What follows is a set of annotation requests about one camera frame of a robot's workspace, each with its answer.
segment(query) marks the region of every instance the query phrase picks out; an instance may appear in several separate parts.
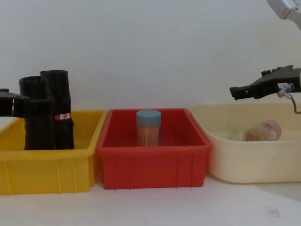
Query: blue lid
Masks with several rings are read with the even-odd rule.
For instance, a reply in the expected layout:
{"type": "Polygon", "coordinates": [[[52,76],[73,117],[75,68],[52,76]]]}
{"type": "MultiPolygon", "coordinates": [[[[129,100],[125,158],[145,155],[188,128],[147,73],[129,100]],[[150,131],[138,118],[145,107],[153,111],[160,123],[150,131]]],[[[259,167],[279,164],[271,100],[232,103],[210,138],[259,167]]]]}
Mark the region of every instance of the blue lid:
{"type": "Polygon", "coordinates": [[[137,125],[160,126],[161,112],[156,110],[142,110],[137,112],[137,125]]]}

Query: plastic bin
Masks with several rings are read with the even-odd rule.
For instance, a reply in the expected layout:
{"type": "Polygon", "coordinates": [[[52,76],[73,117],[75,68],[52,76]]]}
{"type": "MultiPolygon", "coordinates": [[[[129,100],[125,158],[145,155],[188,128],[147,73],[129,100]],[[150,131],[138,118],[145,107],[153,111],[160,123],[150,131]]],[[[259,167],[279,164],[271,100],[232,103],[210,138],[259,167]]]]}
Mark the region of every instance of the plastic bin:
{"type": "Polygon", "coordinates": [[[106,111],[73,111],[74,150],[24,151],[24,120],[0,131],[0,194],[87,192],[106,111]]]}
{"type": "Polygon", "coordinates": [[[192,113],[214,145],[209,171],[217,178],[232,183],[301,181],[301,116],[292,103],[203,105],[192,113]],[[242,141],[245,130],[269,119],[282,127],[278,141],[242,141]]]}
{"type": "Polygon", "coordinates": [[[161,146],[137,146],[136,112],[111,110],[96,153],[105,189],[195,187],[205,179],[210,140],[186,109],[161,111],[161,146]]]}

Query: red plastic bin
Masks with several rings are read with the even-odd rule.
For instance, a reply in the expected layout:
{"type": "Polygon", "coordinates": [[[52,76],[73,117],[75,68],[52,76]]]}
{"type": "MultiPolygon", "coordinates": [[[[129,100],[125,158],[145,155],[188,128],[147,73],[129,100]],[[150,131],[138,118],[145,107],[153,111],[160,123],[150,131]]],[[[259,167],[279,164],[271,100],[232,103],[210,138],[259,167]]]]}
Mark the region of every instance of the red plastic bin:
{"type": "Polygon", "coordinates": [[[187,109],[161,112],[158,147],[137,146],[136,112],[110,110],[99,136],[96,153],[101,156],[105,189],[202,186],[210,140],[187,109]]]}

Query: yellow plastic bin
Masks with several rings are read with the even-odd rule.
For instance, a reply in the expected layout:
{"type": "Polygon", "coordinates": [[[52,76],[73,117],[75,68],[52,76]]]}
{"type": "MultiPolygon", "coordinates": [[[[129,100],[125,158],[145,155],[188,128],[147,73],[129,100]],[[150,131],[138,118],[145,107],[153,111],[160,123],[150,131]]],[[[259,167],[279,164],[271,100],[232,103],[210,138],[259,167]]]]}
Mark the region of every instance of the yellow plastic bin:
{"type": "Polygon", "coordinates": [[[73,111],[74,150],[24,151],[24,120],[0,131],[0,194],[87,192],[106,111],[73,111]]]}
{"type": "Polygon", "coordinates": [[[292,103],[202,105],[191,111],[213,143],[209,171],[217,178],[243,184],[301,182],[301,115],[292,103]],[[242,141],[244,131],[265,120],[280,124],[278,141],[242,141]]]}

